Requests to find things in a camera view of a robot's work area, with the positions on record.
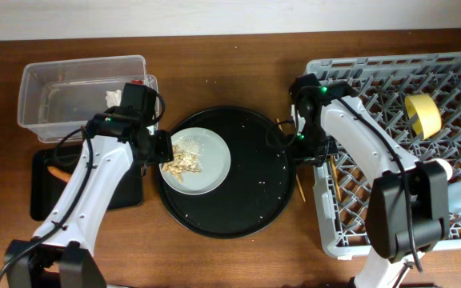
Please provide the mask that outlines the grey plate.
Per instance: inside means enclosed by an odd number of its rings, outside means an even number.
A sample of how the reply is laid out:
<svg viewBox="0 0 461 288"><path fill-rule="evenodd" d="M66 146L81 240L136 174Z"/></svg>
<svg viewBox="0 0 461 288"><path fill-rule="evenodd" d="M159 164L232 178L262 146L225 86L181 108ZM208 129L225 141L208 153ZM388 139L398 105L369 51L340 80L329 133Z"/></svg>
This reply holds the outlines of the grey plate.
<svg viewBox="0 0 461 288"><path fill-rule="evenodd" d="M231 153L225 141L214 131L192 127L180 130L171 137L172 145L181 137L193 138L200 146L199 161L202 172L185 173L183 183L179 183L167 172L162 172L162 180L167 186L181 194L201 195L211 192L223 183L231 168Z"/></svg>

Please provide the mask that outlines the wooden chopstick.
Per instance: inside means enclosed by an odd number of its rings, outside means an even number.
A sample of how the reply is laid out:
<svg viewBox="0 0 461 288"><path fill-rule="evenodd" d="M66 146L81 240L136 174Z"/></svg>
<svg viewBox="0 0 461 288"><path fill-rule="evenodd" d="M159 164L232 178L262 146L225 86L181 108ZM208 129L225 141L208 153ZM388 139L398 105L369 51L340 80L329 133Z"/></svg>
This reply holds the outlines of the wooden chopstick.
<svg viewBox="0 0 461 288"><path fill-rule="evenodd" d="M340 186L339 186L339 178L338 178L339 174L337 171L337 167L335 165L336 163L335 163L334 156L330 156L330 164L331 164L332 178L333 178L334 186L335 186L336 199L338 202L341 202L342 195L341 195Z"/></svg>
<svg viewBox="0 0 461 288"><path fill-rule="evenodd" d="M278 118L275 119L276 123L279 124L280 121ZM299 176L298 176L298 173L295 175L295 181L296 181L296 186L298 188L298 191L299 191L299 194L301 196L301 199L303 200L303 202L307 202L307 199L306 199L306 196L304 194L304 191L303 191L303 188L302 188L302 185L301 185L301 182L299 181Z"/></svg>

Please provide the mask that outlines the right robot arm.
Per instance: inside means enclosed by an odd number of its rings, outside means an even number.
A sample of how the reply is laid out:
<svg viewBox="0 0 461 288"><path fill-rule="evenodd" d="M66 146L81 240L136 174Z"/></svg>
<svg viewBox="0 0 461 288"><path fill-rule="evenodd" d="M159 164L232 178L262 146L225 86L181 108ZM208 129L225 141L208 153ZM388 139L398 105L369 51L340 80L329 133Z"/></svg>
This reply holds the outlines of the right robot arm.
<svg viewBox="0 0 461 288"><path fill-rule="evenodd" d="M347 82L322 85L314 74L289 88L295 132L277 148L297 164L321 166L341 145L371 185L365 227L371 249L349 287L397 287L450 229L448 162L422 162L368 113Z"/></svg>

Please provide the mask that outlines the carrot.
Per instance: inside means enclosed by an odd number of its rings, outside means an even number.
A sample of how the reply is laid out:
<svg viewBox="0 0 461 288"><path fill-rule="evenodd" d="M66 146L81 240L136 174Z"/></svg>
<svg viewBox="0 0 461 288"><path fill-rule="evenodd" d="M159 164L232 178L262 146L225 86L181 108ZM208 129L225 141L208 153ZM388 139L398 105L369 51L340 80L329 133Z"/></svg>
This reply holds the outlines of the carrot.
<svg viewBox="0 0 461 288"><path fill-rule="evenodd" d="M63 171L63 170L60 170L59 168L57 167L54 167L54 166L48 166L47 167L47 170L57 179L65 182L65 183L68 183L70 181L70 178L71 178L71 174Z"/></svg>

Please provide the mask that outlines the yellow bowl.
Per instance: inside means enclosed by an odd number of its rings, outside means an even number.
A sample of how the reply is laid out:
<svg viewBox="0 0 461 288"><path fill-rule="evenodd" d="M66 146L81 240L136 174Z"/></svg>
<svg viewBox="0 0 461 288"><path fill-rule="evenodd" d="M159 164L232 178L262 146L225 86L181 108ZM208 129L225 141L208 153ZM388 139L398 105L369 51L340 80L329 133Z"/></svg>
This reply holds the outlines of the yellow bowl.
<svg viewBox="0 0 461 288"><path fill-rule="evenodd" d="M429 94L409 95L404 100L408 118L417 117L411 125L417 135L422 139L437 134L442 129L442 119L435 101Z"/></svg>

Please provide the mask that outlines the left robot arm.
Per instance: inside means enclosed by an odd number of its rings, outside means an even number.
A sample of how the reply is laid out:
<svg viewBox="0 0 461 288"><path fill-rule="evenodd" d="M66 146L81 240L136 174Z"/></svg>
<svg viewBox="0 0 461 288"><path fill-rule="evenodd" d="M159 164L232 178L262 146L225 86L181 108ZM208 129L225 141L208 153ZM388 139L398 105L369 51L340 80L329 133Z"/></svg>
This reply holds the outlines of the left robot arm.
<svg viewBox="0 0 461 288"><path fill-rule="evenodd" d="M106 287L94 260L98 230L122 177L134 165L173 160L170 134L150 131L162 113L160 94L127 83L119 105L96 114L78 129L78 163L56 205L29 241L13 240L0 282L10 287Z"/></svg>

